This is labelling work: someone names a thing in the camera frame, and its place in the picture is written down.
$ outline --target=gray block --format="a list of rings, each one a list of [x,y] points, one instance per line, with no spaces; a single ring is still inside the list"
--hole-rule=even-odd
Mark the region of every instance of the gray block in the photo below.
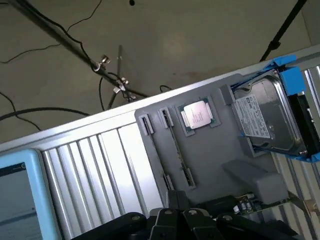
[[[246,156],[248,156],[250,158],[256,158],[256,157],[261,156],[262,154],[266,153],[265,151],[262,151],[262,150],[255,151],[254,148],[252,147],[252,143],[251,143],[249,137],[239,136],[238,139],[239,139],[240,146],[243,150],[243,153]]]
[[[231,105],[236,102],[234,93],[232,92],[232,89],[229,84],[222,85],[220,87],[220,91],[221,91],[225,105]]]
[[[272,204],[288,198],[287,186],[279,173],[267,172],[240,160],[227,162],[222,167],[264,204]]]

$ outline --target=hard drive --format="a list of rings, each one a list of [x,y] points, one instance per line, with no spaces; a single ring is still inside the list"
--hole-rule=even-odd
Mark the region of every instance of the hard drive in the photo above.
[[[294,156],[307,152],[276,70],[233,89],[234,114],[254,147]]]

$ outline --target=cpu processor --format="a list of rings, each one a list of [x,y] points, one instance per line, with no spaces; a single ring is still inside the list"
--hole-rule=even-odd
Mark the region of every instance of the cpu processor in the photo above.
[[[216,123],[207,97],[178,107],[186,132]]]

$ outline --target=black pole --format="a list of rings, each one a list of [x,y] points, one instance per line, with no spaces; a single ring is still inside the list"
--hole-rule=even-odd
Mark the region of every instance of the black pole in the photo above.
[[[89,65],[90,68],[94,68],[97,66],[96,62],[90,59],[80,47],[78,47],[71,39],[66,36],[62,30],[60,30],[55,25],[50,22],[44,20],[42,17],[34,13],[32,10],[28,8],[25,4],[24,0],[9,0],[9,4],[11,4],[16,10],[18,10],[21,14],[31,20],[34,24],[40,27],[43,31],[49,34],[51,37],[56,39],[58,43],[76,55],[79,59],[81,59],[85,64]],[[119,84],[115,82],[112,78],[108,76],[103,67],[100,67],[99,70],[95,71],[98,75],[106,79],[110,84],[115,87],[119,87]]]
[[[53,37],[58,43],[60,43],[73,54],[75,54],[83,62],[90,66],[96,64],[94,61],[88,59],[87,56],[81,51],[81,49],[77,45],[75,45],[70,39],[68,39],[66,35],[62,33],[62,31],[59,30],[56,26],[50,24],[47,21],[44,21],[40,16],[29,11],[26,7],[20,4],[20,1],[18,0],[9,0],[9,3],[21,14],[23,14],[25,17],[31,20],[34,24],[40,27],[51,37]]]
[[[276,33],[274,36],[273,40],[269,43],[268,48],[266,49],[265,53],[260,59],[260,62],[264,61],[267,59],[268,55],[271,53],[271,51],[276,50],[280,46],[280,39],[282,36],[285,34],[293,20],[296,18],[300,10],[303,8],[307,0],[298,0],[296,4],[294,5],[293,9],[289,13],[288,17],[285,19],[284,23],[280,27],[279,31]]]

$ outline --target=cable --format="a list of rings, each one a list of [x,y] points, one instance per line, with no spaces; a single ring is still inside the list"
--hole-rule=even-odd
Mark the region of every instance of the cable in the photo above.
[[[2,95],[3,97],[5,97],[5,98],[11,103],[11,106],[12,106],[12,108],[13,108],[13,111],[16,112],[17,110],[16,110],[16,107],[15,107],[15,105],[14,105],[14,102],[13,102],[7,95],[5,95],[4,93],[0,92],[0,95]],[[38,127],[38,125],[36,125],[34,122],[32,122],[32,121],[30,121],[30,120],[28,120],[28,119],[25,119],[25,118],[23,118],[23,117],[20,117],[20,116],[18,116],[18,115],[15,115],[15,117],[16,117],[17,119],[20,119],[20,120],[22,120],[22,121],[25,121],[25,122],[27,122],[27,123],[29,123],[29,124],[32,124],[32,125],[35,126],[39,131],[41,131],[40,127]]]
[[[162,93],[166,92],[166,91],[164,91],[162,88],[166,88],[166,89],[172,90],[172,88],[169,87],[169,86],[167,86],[167,85],[160,85],[159,88],[160,88],[160,92],[162,92]]]
[[[35,51],[40,51],[40,50],[46,50],[46,49],[48,49],[48,48],[57,47],[57,46],[60,46],[60,44],[53,44],[53,45],[49,45],[49,46],[46,46],[46,47],[43,47],[43,48],[29,49],[29,50],[26,50],[26,51],[23,51],[23,52],[19,53],[18,55],[10,58],[10,59],[7,60],[7,61],[0,61],[0,63],[1,63],[1,64],[8,64],[8,63],[10,63],[12,60],[20,57],[20,56],[23,55],[23,54],[30,53],[30,52],[35,52]]]
[[[103,102],[102,96],[101,96],[101,84],[102,84],[102,80],[103,80],[103,79],[104,79],[104,78],[101,77],[101,78],[100,78],[100,82],[99,82],[99,99],[100,99],[101,108],[102,108],[103,111],[105,111],[104,102]]]
[[[40,111],[63,111],[63,112],[80,114],[80,115],[84,115],[84,116],[90,116],[88,113],[78,111],[78,110],[69,109],[69,108],[64,108],[64,107],[35,107],[35,108],[28,108],[28,109],[23,109],[23,110],[13,111],[13,112],[7,113],[3,116],[0,116],[0,121],[14,117],[16,115],[33,113],[33,112],[40,112]]]
[[[113,72],[108,72],[108,74],[109,74],[109,75],[112,75],[112,76],[115,76],[115,77],[122,83],[122,85],[123,85],[123,87],[124,87],[124,91],[121,91],[121,92],[122,92],[122,96],[123,96],[124,99],[126,99],[126,100],[130,103],[130,99],[132,99],[132,98],[131,98],[130,95],[128,94],[127,88],[126,88],[126,86],[125,86],[124,81],[122,80],[122,78],[121,78],[120,76],[118,76],[117,74],[113,73]]]
[[[107,110],[110,110],[112,108],[112,105],[114,104],[114,101],[116,99],[117,94],[115,92],[112,93],[112,96],[110,98],[109,104],[108,104],[108,108]]]
[[[60,29],[64,32],[64,34],[65,34],[68,38],[70,38],[72,41],[74,41],[74,42],[77,43],[77,44],[80,44],[80,48],[81,48],[81,50],[83,51],[84,55],[85,55],[86,58],[91,62],[91,58],[89,57],[89,55],[88,55],[87,52],[85,51],[84,46],[83,46],[83,43],[82,43],[81,41],[73,38],[73,37],[67,32],[67,30],[66,30],[62,25],[60,25],[59,23],[51,20],[51,19],[48,18],[47,16],[43,15],[38,9],[36,9],[36,8],[35,8],[32,4],[30,4],[27,0],[17,0],[17,1],[19,1],[19,3],[20,3],[21,5],[24,5],[24,7],[27,8],[29,11],[36,13],[39,17],[43,18],[44,20],[46,20],[47,22],[51,23],[52,25],[60,28]],[[91,66],[92,71],[95,72],[95,70],[94,70],[94,68],[93,68],[93,67],[95,67],[95,66],[92,66],[92,64],[90,64],[90,66]]]
[[[70,26],[68,27],[68,29],[67,29],[67,32],[69,32],[69,30],[70,30],[72,27],[74,27],[75,25],[78,25],[79,23],[81,23],[81,22],[83,22],[83,21],[86,21],[86,20],[89,20],[90,18],[92,18],[93,15],[95,14],[96,10],[97,10],[98,7],[100,6],[101,2],[102,2],[102,0],[99,1],[99,3],[98,3],[97,6],[94,8],[93,12],[91,13],[91,15],[90,15],[89,17],[86,17],[86,18],[84,18],[84,19],[81,19],[81,20],[73,23],[72,25],[70,25]],[[23,55],[23,54],[30,53],[30,52],[36,52],[36,51],[42,51],[42,50],[49,49],[49,48],[51,48],[51,47],[58,47],[58,46],[60,46],[60,45],[61,45],[61,44],[58,43],[58,44],[52,44],[52,45],[49,45],[49,46],[46,46],[46,47],[42,47],[42,48],[29,49],[29,50],[26,50],[26,51],[23,51],[23,52],[19,53],[18,55],[10,58],[10,59],[7,60],[7,61],[0,61],[0,63],[1,63],[1,64],[8,64],[8,63],[10,63],[10,62],[13,61],[14,59],[20,57],[20,56]]]
[[[122,81],[121,77],[119,77],[117,74],[113,73],[113,72],[108,72],[109,75],[113,75],[115,76],[118,80]],[[141,93],[139,91],[136,91],[136,90],[132,90],[131,88],[129,87],[125,87],[125,90],[132,93],[132,94],[135,94],[135,95],[138,95],[138,96],[141,96],[143,98],[148,98],[149,96],[147,94],[144,94],[144,93]]]
[[[70,28],[72,28],[74,25],[77,25],[83,21],[86,21],[86,20],[89,20],[90,18],[92,18],[92,16],[95,14],[95,12],[97,11],[97,9],[101,3],[102,3],[102,0],[99,1],[99,3],[97,4],[97,6],[95,7],[95,9],[93,10],[93,12],[91,13],[91,15],[89,17],[86,17],[86,18],[79,20],[79,21],[75,22],[74,24],[70,25],[69,28],[67,29],[67,32],[69,32]]]

